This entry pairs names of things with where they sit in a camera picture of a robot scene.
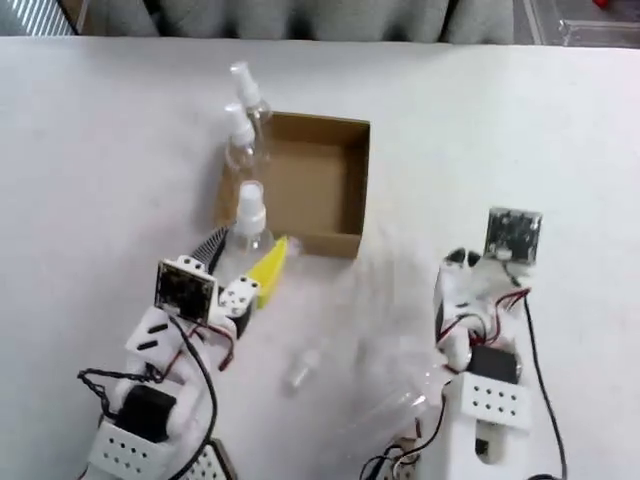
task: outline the spray bottle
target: spray bottle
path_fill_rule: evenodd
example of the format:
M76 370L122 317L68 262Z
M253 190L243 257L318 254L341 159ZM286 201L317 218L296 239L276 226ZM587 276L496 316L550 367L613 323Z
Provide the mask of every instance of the spray bottle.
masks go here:
M264 152L267 152L268 122L272 116L271 107L262 98L260 88L251 76L247 62L236 62L231 65L231 75L236 86L236 95L256 132L257 143Z
M236 177L236 184L262 180L267 157L265 151L256 144L256 134L244 108L238 103L232 103L225 110L231 126L226 161Z
M247 181L240 185L236 222L227 233L220 262L214 272L223 286L229 285L271 251L275 245L267 229L267 209L262 184Z

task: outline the small plastic cap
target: small plastic cap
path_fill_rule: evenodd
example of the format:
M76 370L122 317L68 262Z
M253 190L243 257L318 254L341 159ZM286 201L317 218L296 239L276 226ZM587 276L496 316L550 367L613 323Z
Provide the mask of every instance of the small plastic cap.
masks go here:
M260 182L242 182L236 211L236 229L243 235L262 233L267 225L267 209L262 198Z
M236 85L236 95L244 108L255 107L262 101L260 88L253 80L247 62L236 62L231 65L231 75Z
M231 140L236 145L247 145L252 143L256 134L253 126L244 113L244 108L239 103L231 103L225 107L231 123Z

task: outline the clear plastic bag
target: clear plastic bag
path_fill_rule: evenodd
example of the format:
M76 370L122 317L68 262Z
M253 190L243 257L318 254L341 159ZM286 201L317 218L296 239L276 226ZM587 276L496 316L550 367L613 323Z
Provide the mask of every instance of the clear plastic bag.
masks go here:
M352 391L345 393L349 421L328 442L325 463L355 465L381 452L429 405L440 403L450 379L435 346L435 275L429 263L406 240L384 232L376 238L379 243L363 246L331 288L324 332L311 341L303 368L290 377L292 386L301 388L316 370L319 375L352 370Z

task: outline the brown box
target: brown box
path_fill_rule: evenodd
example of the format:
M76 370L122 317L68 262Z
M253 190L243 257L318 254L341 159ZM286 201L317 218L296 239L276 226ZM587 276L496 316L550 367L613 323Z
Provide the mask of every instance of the brown box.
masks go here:
M267 224L292 235L312 255L355 258L362 238L369 163L369 123L275 113L271 164L263 179ZM237 186L225 165L214 220L235 217Z

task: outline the yellow plastic piece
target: yellow plastic piece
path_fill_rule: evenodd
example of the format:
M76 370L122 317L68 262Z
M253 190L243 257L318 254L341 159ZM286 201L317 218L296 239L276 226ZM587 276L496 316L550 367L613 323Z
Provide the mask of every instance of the yellow plastic piece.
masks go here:
M263 308L269 302L271 294L276 288L282 267L287 258L288 246L287 237L280 238L271 251L262 257L262 260L256 263L249 271L249 278L260 284L258 308Z

